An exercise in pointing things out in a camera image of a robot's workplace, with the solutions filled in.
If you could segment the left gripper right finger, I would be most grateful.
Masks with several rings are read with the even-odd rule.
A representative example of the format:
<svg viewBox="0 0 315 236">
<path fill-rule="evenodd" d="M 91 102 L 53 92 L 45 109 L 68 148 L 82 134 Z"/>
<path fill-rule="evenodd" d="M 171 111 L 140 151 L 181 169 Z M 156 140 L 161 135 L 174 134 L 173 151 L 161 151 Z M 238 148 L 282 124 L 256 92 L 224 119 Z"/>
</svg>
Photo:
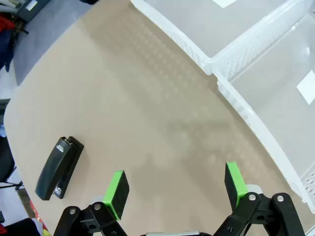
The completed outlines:
<svg viewBox="0 0 315 236">
<path fill-rule="evenodd" d="M 268 198 L 258 191 L 250 191 L 236 162 L 225 164 L 224 184 L 232 213 L 214 235 L 244 236 L 252 225 L 262 225 L 269 236 L 305 234 L 293 201 L 287 193 L 276 193 Z"/>
</svg>

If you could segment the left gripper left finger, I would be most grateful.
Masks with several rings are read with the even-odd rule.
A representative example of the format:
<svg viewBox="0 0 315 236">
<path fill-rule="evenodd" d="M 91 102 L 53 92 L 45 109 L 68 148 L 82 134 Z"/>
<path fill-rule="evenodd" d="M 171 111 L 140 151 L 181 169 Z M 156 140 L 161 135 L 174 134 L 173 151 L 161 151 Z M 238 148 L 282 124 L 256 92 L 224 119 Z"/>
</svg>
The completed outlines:
<svg viewBox="0 0 315 236">
<path fill-rule="evenodd" d="M 127 197 L 129 184 L 124 171 L 116 171 L 102 201 L 94 202 L 85 209 L 68 206 L 64 209 L 55 236 L 125 236 L 119 224 Z"/>
</svg>

